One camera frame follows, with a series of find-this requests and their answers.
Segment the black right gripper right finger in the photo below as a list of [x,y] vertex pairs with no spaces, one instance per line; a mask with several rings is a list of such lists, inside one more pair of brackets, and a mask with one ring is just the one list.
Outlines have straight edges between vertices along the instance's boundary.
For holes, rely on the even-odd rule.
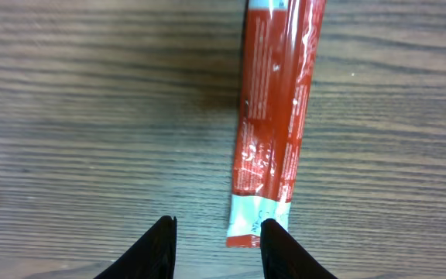
[[265,279],[336,279],[275,219],[261,224],[260,251]]

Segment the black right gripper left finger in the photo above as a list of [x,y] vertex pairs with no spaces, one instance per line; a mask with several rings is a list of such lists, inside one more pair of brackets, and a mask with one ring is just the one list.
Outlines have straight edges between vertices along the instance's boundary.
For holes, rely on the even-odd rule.
[[94,279],[173,279],[177,218],[162,216]]

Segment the red white snack packet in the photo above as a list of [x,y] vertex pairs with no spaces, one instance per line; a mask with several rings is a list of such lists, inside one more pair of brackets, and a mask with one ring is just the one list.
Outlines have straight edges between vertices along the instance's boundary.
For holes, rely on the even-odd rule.
[[226,245],[289,222],[326,0],[249,0]]

